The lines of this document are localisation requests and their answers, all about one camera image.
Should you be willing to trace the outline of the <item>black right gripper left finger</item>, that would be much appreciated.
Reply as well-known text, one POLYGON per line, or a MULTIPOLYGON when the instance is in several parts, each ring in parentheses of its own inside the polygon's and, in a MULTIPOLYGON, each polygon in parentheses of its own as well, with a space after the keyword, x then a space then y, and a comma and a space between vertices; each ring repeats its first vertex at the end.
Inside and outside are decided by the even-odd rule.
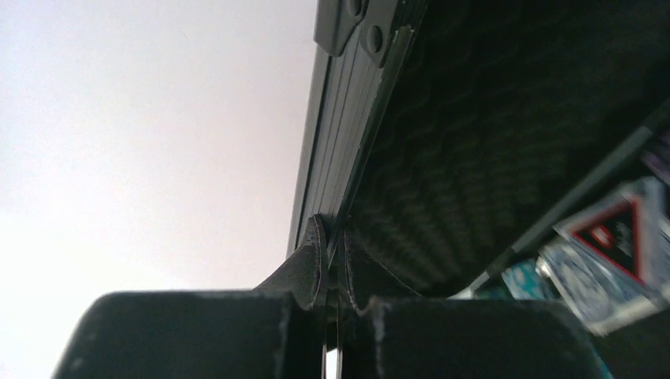
POLYGON ((326 234, 307 221, 296 251, 251 290, 120 291, 84 313, 57 378, 322 378, 326 234))

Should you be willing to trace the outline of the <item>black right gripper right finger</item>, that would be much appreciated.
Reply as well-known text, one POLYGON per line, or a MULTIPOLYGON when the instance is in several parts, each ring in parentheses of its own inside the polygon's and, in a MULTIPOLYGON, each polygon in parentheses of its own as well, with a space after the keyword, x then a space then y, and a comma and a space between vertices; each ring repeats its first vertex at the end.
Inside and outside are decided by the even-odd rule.
POLYGON ((425 298, 337 242, 340 378, 603 378, 577 318, 543 300, 425 298))

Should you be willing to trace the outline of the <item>black poker set case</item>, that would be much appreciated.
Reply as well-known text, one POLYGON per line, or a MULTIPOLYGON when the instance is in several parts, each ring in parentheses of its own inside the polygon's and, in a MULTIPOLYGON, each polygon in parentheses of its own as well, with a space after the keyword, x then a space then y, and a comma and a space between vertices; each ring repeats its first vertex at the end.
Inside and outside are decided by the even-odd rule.
MULTIPOLYGON (((342 231, 425 298, 521 301, 501 274, 572 242, 554 226, 645 177, 669 126, 666 1, 320 1, 314 41, 288 258, 319 216, 326 356, 342 231)), ((579 322, 605 373, 668 377, 668 308, 579 322)))

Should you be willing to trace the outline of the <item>clear round dealer button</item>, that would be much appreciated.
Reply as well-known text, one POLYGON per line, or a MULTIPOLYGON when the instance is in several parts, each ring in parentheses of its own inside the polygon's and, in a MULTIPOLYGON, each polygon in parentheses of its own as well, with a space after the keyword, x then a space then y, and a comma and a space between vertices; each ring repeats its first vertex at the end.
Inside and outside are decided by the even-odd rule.
POLYGON ((540 251, 536 270, 593 334, 606 336, 669 307, 669 285, 654 290, 608 268, 567 240, 540 251))

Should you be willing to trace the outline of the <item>red black triangle marker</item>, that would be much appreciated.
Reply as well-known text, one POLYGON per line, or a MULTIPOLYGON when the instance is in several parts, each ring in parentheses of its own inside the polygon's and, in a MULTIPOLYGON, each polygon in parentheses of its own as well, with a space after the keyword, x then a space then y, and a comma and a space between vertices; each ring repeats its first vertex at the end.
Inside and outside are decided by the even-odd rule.
POLYGON ((653 290, 669 283, 666 185, 653 176, 624 183, 554 230, 594 259, 653 290))

